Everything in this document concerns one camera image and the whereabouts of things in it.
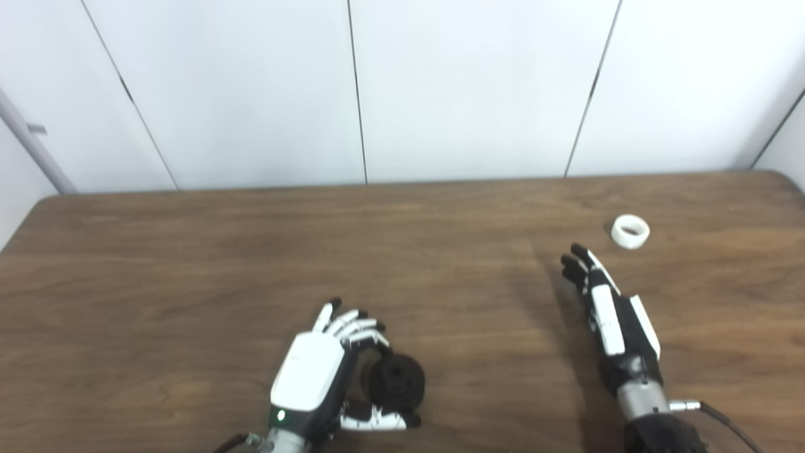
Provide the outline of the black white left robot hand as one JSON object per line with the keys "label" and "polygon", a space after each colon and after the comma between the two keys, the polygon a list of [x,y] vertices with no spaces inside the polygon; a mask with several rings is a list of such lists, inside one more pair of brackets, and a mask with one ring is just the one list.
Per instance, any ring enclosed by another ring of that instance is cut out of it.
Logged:
{"label": "black white left robot hand", "polygon": [[326,302],[307,332],[291,342],[270,391],[269,431],[264,446],[275,452],[308,452],[340,430],[417,429],[411,407],[371,402],[351,415],[347,393],[360,356],[376,350],[394,355],[385,326],[365,310],[338,313],[340,298]]}

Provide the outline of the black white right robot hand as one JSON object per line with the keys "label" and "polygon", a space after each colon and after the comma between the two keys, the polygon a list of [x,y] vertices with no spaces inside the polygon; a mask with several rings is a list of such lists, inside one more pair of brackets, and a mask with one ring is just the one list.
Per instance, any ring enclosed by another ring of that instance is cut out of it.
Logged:
{"label": "black white right robot hand", "polygon": [[632,381],[664,384],[658,336],[639,296],[622,293],[604,264],[580,243],[560,261],[562,276],[581,297],[604,387],[616,394]]}

